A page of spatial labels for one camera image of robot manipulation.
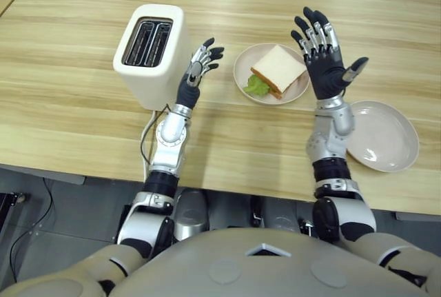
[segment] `lettuce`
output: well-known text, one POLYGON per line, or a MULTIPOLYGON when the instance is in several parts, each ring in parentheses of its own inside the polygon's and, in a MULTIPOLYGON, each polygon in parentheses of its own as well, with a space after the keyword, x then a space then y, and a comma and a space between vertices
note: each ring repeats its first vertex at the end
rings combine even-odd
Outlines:
POLYGON ((269 92, 269 86, 255 74, 248 78, 248 86, 243 91, 250 95, 264 96, 269 92))

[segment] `white bread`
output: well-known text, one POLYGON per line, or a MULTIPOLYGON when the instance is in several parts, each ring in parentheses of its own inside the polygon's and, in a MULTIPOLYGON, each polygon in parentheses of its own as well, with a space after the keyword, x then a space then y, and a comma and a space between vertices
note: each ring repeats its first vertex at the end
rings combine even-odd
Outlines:
POLYGON ((304 72, 305 64, 295 60, 279 45, 275 45, 251 67, 251 71, 281 98, 285 90, 304 72))

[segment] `sandwich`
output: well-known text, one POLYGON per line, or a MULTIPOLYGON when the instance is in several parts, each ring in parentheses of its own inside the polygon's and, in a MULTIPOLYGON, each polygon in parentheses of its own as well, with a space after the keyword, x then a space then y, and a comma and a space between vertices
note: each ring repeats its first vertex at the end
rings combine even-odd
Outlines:
POLYGON ((248 86, 243 88, 247 94, 265 96, 270 93, 282 99, 289 86, 306 71, 306 66, 275 45, 251 67, 251 71, 248 86))

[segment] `empty plate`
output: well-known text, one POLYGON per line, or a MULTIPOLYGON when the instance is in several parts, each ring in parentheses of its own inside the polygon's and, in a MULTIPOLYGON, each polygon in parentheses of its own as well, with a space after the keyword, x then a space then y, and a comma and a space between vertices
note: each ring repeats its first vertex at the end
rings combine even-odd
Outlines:
POLYGON ((381 172, 399 172, 415 163, 420 143, 411 122, 397 109, 377 101, 351 105, 356 119, 348 152, 381 172))
MULTIPOLYGON (((309 85, 309 75, 308 71, 305 71, 300 75, 292 85, 289 86, 286 93, 283 94, 282 99, 277 99, 271 94, 266 94, 265 96, 250 95, 243 91, 243 88, 248 85, 248 78, 253 74, 251 72, 251 67, 263 56, 265 56, 276 44, 275 43, 261 43, 253 45, 243 51, 236 62, 234 63, 234 80, 236 85, 239 87, 241 92, 251 99, 260 104, 266 105, 280 105, 292 102, 293 100, 300 97, 308 88, 309 85)), ((286 50, 295 60, 304 63, 303 58, 290 47, 279 44, 283 49, 286 50)))

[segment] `gray floor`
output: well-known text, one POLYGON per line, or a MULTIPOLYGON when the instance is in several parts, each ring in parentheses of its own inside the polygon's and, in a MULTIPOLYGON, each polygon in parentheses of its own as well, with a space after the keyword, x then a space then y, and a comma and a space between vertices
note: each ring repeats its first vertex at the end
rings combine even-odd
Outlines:
MULTIPOLYGON (((66 268, 113 243, 123 206, 142 188, 140 183, 98 178, 86 179, 85 185, 53 180, 48 184, 54 198, 52 211, 15 248, 19 280, 66 268)), ((42 178, 3 169, 0 192, 31 195, 28 202, 10 212, 0 233, 1 291, 12 284, 9 251, 13 241, 44 213, 50 199, 42 178)), ((208 192, 208 198, 212 229, 247 226, 249 196, 208 192)), ((311 206, 295 202, 296 215, 310 218, 311 206)), ((391 212, 385 211, 375 211, 375 216, 379 232, 395 234, 441 256, 441 223, 397 221, 391 212)))

